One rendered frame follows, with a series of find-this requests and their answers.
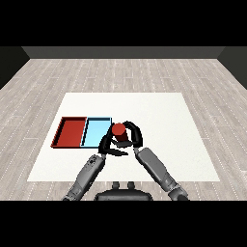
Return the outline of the small red can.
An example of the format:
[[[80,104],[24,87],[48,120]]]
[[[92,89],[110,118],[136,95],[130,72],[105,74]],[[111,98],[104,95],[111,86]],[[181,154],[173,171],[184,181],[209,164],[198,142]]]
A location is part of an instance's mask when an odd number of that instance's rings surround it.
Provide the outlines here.
[[[112,133],[118,142],[127,141],[128,137],[126,134],[125,126],[123,123],[115,123],[112,126]]]

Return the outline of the red shallow open box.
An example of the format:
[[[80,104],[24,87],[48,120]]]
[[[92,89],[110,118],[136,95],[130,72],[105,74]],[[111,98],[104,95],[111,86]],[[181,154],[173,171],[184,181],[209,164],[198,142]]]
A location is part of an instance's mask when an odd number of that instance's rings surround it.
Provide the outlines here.
[[[63,117],[54,135],[51,148],[79,149],[86,120],[86,117]]]

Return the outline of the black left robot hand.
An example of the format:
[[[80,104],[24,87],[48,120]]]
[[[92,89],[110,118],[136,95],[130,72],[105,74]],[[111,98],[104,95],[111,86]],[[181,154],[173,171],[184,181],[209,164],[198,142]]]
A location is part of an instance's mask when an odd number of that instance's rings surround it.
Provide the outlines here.
[[[111,149],[110,148],[111,140],[112,140],[111,137],[107,137],[106,135],[104,135],[99,143],[98,152],[101,154],[111,154],[115,156],[127,155],[127,152],[125,151]]]

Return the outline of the dark grey robot body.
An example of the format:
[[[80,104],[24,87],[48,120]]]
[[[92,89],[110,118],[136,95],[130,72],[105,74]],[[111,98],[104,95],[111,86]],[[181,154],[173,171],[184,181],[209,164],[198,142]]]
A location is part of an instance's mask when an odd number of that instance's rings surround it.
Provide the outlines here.
[[[133,181],[127,183],[126,189],[121,189],[120,183],[114,181],[110,190],[96,194],[95,201],[152,201],[152,196],[137,190]]]

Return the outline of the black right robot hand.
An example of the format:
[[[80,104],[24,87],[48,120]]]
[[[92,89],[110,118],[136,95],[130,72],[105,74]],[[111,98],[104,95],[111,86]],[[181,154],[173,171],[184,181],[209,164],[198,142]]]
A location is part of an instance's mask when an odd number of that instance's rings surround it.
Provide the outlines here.
[[[143,137],[140,128],[135,125],[133,122],[125,121],[121,124],[124,124],[126,134],[128,137],[127,141],[118,142],[117,139],[113,143],[119,148],[133,147],[140,148],[143,146]]]

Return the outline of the light blue shallow open box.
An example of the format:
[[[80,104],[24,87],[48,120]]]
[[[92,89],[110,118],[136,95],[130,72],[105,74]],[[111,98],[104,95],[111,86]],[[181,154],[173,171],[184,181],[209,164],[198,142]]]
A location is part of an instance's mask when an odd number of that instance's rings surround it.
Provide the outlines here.
[[[112,124],[110,117],[89,117],[83,130],[80,147],[82,149],[97,149],[101,138]]]

